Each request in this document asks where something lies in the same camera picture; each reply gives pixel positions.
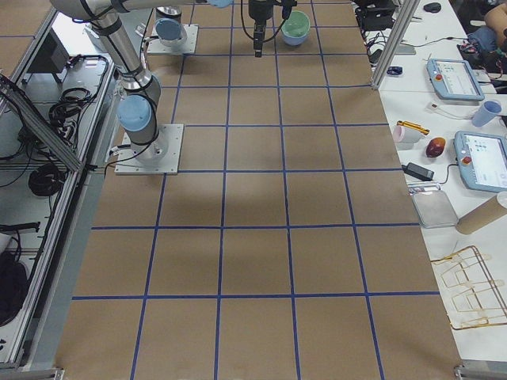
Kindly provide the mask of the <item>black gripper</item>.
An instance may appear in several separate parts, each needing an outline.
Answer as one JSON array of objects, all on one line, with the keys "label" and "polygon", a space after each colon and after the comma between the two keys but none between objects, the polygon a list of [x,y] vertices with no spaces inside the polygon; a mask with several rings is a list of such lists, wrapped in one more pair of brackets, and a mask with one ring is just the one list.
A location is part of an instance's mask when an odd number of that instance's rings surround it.
[{"label": "black gripper", "polygon": [[256,58],[262,57],[265,40],[265,23],[273,17],[274,2],[271,0],[249,0],[248,13],[254,21],[253,50]]}]

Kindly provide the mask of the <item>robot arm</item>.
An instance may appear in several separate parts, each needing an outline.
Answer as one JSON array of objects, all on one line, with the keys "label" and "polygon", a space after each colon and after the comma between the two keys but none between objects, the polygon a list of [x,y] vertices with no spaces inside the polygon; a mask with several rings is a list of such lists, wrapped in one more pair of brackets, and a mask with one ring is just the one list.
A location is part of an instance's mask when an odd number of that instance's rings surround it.
[{"label": "robot arm", "polygon": [[181,15],[180,6],[161,6],[155,9],[154,30],[162,45],[176,47],[187,40]]},{"label": "robot arm", "polygon": [[147,165],[157,165],[168,152],[156,120],[161,85],[134,48],[120,15],[134,10],[175,10],[187,1],[53,1],[60,13],[75,23],[89,24],[119,71],[126,93],[117,108],[117,118],[130,139],[132,157]]}]

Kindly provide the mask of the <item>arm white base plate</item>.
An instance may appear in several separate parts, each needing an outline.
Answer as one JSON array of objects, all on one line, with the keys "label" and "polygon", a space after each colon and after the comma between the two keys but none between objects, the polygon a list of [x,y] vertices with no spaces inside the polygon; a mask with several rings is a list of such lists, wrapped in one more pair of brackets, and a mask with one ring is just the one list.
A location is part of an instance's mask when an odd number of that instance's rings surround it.
[{"label": "arm white base plate", "polygon": [[159,175],[178,173],[183,141],[184,125],[160,124],[158,138],[149,147],[136,156],[143,147],[131,145],[128,134],[123,135],[123,144],[128,148],[119,152],[119,164],[114,172],[118,175]]},{"label": "arm white base plate", "polygon": [[181,38],[179,40],[164,41],[159,39],[154,28],[147,42],[148,55],[191,55],[196,50],[198,25],[181,25]]}]

